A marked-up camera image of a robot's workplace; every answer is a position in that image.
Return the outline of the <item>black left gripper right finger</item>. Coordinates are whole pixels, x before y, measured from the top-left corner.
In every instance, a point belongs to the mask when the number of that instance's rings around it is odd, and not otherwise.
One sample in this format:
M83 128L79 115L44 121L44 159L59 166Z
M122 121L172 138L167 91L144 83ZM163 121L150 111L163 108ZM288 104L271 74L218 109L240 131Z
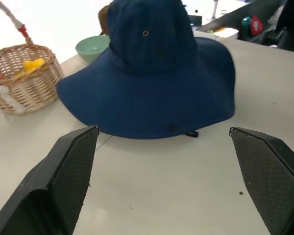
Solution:
M232 127L242 177L270 235L294 235L294 152L279 138Z

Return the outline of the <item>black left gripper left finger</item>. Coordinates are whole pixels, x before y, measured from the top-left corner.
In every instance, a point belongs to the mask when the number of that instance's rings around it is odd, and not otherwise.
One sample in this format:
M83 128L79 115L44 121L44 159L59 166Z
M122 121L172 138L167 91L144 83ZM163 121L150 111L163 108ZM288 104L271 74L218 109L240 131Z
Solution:
M0 235L73 235L90 186L99 128L60 137L0 210Z

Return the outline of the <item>navy blue wide-brim hat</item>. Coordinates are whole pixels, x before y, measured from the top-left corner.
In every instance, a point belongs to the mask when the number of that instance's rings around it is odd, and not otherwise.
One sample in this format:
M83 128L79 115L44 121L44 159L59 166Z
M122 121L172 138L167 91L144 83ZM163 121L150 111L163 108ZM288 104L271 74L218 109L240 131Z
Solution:
M161 139L235 113L235 66L220 42L195 37L181 0L113 0L108 48L57 83L66 108L112 136Z

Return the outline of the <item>woven wicker basket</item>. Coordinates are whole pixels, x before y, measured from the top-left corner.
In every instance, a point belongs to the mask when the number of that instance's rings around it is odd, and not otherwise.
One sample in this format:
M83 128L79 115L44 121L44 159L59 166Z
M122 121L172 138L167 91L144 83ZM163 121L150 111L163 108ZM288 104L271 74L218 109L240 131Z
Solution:
M56 84L64 74L55 54L33 43L25 24L1 0L0 10L25 39L24 44L0 49L0 109L12 115L39 111L58 99Z

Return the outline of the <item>yellow toy in basket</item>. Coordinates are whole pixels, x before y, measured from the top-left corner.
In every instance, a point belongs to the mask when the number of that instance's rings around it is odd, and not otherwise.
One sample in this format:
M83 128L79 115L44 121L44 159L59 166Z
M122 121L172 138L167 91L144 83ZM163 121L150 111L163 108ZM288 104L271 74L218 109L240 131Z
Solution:
M45 62L44 58L38 58L35 60L25 60L23 61L23 72L20 75L28 74L36 69L38 69Z

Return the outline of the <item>mint green bowl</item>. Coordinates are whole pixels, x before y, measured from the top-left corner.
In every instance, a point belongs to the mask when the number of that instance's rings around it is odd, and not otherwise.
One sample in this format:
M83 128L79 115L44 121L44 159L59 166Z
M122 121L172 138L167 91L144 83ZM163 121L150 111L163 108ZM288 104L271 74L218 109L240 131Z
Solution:
M98 35L85 38L75 46L77 54L87 63L96 60L110 44L110 38L107 35Z

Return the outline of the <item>teal water bottle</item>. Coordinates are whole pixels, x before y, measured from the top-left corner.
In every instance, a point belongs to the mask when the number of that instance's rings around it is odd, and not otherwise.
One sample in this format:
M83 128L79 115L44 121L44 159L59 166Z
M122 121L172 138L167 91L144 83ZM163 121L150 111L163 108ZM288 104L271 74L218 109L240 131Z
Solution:
M240 35L241 38L248 38L250 36L251 17L245 17L241 21Z

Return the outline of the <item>red pouch with white cross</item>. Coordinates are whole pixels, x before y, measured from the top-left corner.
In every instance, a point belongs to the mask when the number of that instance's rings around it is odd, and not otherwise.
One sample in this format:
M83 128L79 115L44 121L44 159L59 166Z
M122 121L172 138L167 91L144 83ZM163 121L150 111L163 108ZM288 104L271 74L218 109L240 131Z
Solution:
M263 32L263 23L257 15L252 16L250 21L250 32L252 36L257 36Z

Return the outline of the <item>black monitor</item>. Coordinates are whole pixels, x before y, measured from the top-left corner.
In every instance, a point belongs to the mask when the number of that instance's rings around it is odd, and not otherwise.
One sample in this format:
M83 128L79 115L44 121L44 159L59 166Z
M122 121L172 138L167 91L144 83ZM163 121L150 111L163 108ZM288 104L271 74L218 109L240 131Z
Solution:
M202 16L201 15L189 15L190 24L192 27L202 26Z

